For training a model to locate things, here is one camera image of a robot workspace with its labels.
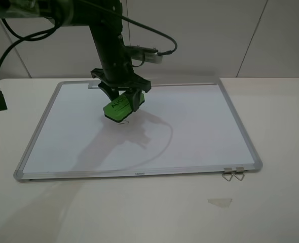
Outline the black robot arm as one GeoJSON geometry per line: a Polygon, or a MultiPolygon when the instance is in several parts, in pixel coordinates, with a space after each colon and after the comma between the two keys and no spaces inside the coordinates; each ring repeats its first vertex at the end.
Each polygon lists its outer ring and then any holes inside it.
{"type": "MultiPolygon", "coordinates": [[[[47,38],[62,26],[88,26],[101,62],[92,70],[100,79],[99,87],[114,100],[125,91],[132,111],[141,105],[141,92],[151,83],[134,73],[131,57],[122,37],[122,5],[120,1],[0,1],[0,19],[43,17],[53,21],[50,29],[19,37],[0,58],[0,69],[11,49],[21,42],[47,38]]],[[[0,88],[0,111],[7,110],[0,88]]]]}

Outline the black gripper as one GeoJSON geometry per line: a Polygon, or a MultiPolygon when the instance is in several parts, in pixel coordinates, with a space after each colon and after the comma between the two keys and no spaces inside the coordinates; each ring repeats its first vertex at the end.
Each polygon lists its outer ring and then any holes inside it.
{"type": "Polygon", "coordinates": [[[142,78],[136,73],[108,74],[101,68],[94,68],[91,71],[93,78],[98,78],[101,82],[98,88],[101,89],[110,99],[114,101],[120,96],[118,88],[127,88],[129,90],[129,103],[133,112],[140,107],[141,90],[146,93],[151,89],[151,82],[142,78]]]}

